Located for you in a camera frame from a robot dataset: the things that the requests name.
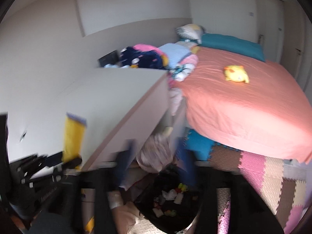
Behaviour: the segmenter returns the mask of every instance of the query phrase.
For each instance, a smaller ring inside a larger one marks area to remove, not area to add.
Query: coral bedspread
[[[279,64],[204,48],[199,64],[176,83],[187,119],[201,135],[240,150],[280,159],[312,158],[312,107]],[[223,68],[243,65],[250,84],[226,81]]]

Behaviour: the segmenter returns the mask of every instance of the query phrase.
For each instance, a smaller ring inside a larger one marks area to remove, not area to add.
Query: beige foam tile
[[[302,206],[305,204],[305,189],[306,189],[306,182],[296,180],[296,188],[295,188],[293,206]]]
[[[277,213],[278,202],[280,200],[283,178],[277,176],[264,175],[261,188],[261,197],[271,209],[273,214]]]
[[[266,157],[264,163],[264,175],[283,177],[284,174],[284,163],[282,159]]]

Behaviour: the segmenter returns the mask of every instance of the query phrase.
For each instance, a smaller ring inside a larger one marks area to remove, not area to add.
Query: stuffed animal
[[[224,68],[225,80],[249,83],[249,77],[243,66],[230,65]]]

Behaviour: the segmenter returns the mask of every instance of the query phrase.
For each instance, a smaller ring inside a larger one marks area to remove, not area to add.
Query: black trash bag
[[[161,195],[162,191],[169,192],[183,183],[181,181],[183,172],[184,170],[175,165],[167,166],[134,202],[135,206],[153,225],[168,234],[174,234],[187,228],[196,217],[201,203],[202,189],[189,187],[189,190],[183,193],[180,205],[175,204],[174,201],[165,201],[161,207],[163,212],[175,210],[176,216],[163,215],[157,218],[153,212],[154,198]]]

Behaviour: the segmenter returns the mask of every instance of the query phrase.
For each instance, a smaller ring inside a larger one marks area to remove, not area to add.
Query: patterned pillow
[[[204,29],[196,24],[178,27],[176,32],[182,38],[197,40],[198,44],[202,43],[202,35],[205,33]]]

